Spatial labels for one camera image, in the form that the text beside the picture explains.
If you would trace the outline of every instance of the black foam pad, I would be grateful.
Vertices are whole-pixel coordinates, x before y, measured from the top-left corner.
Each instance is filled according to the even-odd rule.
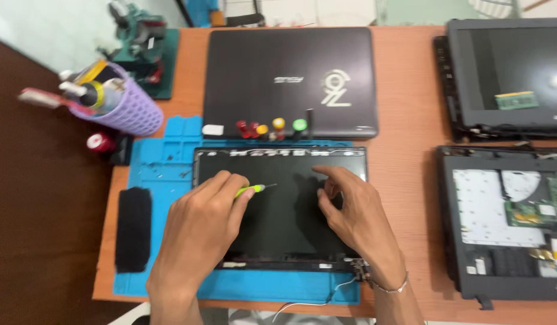
[[[116,271],[143,272],[150,258],[152,198],[150,190],[120,191],[116,233]]]

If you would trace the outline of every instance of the left hand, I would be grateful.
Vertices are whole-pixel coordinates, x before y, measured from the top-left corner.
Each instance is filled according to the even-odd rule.
[[[244,176],[220,171],[172,203],[146,289],[152,304],[194,297],[239,233],[249,188]]]

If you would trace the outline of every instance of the purple container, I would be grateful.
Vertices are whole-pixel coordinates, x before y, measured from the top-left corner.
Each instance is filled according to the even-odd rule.
[[[146,137],[156,132],[164,121],[164,113],[146,92],[132,79],[126,71],[115,63],[108,63],[121,78],[126,80],[125,91],[110,113],[101,116],[89,116],[77,109],[70,112],[86,121],[100,123],[107,127],[119,129],[129,134]]]

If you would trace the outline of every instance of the green machine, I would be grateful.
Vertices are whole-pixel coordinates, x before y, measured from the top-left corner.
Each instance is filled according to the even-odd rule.
[[[108,61],[128,71],[152,98],[171,98],[178,29],[167,29],[164,17],[150,14],[135,4],[112,0],[108,7],[116,22],[116,38],[121,41],[122,48],[112,53],[105,48],[97,50]]]

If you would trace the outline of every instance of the screwdriver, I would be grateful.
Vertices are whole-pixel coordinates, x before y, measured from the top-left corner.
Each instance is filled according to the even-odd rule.
[[[239,197],[239,195],[242,194],[242,192],[246,191],[249,188],[254,188],[254,193],[258,193],[258,192],[262,192],[265,190],[265,188],[271,187],[271,186],[276,186],[275,184],[270,184],[270,185],[253,185],[253,186],[249,186],[249,187],[244,187],[239,189],[238,193],[236,193],[235,198]]]

